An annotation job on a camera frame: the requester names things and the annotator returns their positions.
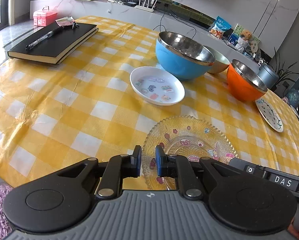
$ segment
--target glass plate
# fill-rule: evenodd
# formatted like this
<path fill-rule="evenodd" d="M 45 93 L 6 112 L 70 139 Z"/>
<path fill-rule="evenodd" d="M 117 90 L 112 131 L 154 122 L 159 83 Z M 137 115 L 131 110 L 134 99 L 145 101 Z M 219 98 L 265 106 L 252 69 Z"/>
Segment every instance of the glass plate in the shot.
<path fill-rule="evenodd" d="M 174 180 L 157 176 L 155 147 L 161 145 L 166 154 L 186 156 L 198 162 L 210 157 L 228 164 L 237 157 L 227 137 L 205 120 L 192 116 L 173 116 L 157 123 L 147 135 L 142 152 L 142 170 L 148 189 L 175 189 Z"/>

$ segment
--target metal screw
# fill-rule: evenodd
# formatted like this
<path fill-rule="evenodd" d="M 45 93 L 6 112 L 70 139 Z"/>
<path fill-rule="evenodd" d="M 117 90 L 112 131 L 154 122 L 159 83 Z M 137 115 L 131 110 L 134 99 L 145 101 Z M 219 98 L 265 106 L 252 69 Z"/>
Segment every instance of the metal screw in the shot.
<path fill-rule="evenodd" d="M 98 191 L 98 195 L 101 197 L 109 197 L 114 194 L 114 191 L 111 188 L 102 188 Z"/>
<path fill-rule="evenodd" d="M 189 197 L 198 197 L 202 194 L 202 192 L 197 188 L 191 188 L 186 191 L 186 195 Z"/>

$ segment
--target black notebook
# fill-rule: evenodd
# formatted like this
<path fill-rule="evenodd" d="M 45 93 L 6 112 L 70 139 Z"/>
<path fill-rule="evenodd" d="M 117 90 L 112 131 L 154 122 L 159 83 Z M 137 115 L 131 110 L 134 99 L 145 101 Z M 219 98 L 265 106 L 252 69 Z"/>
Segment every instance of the black notebook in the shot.
<path fill-rule="evenodd" d="M 9 57 L 28 59 L 39 62 L 58 64 L 62 62 L 71 52 L 89 37 L 94 35 L 99 29 L 94 24 L 78 23 L 79 28 L 65 28 L 62 32 L 45 39 L 37 44 L 31 50 L 25 50 L 25 47 L 48 32 L 56 29 L 58 24 L 52 24 L 40 29 L 28 36 L 7 52 Z"/>

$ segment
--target teddy bear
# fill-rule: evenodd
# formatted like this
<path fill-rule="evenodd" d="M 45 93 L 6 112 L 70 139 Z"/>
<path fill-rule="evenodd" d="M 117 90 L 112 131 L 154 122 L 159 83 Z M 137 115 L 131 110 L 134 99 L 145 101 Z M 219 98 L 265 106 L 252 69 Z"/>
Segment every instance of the teddy bear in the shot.
<path fill-rule="evenodd" d="M 241 35 L 243 40 L 249 41 L 252 37 L 252 33 L 249 30 L 242 30 Z"/>
<path fill-rule="evenodd" d="M 237 44 L 235 45 L 235 48 L 240 53 L 243 53 L 245 51 L 245 48 L 248 47 L 249 45 L 248 41 L 250 40 L 251 37 L 252 37 L 252 33 L 249 30 L 242 30 L 241 35 L 237 40 Z"/>

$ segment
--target yellow checkered tablecloth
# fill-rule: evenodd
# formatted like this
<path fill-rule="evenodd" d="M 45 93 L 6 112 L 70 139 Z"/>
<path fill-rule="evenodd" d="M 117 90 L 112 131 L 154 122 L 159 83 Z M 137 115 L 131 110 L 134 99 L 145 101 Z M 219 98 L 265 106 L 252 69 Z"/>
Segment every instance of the yellow checkered tablecloth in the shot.
<path fill-rule="evenodd" d="M 299 122 L 273 92 L 284 132 L 263 120 L 254 102 L 227 89 L 226 73 L 183 82 L 186 95 L 173 106 L 143 101 L 129 75 L 156 66 L 157 32 L 101 17 L 78 22 L 99 32 L 58 66 L 9 59 L 0 66 L 0 177 L 15 187 L 90 156 L 100 162 L 131 154 L 160 120 L 173 115 L 206 119 L 233 144 L 238 157 L 299 175 Z M 144 178 L 125 188 L 145 189 Z"/>

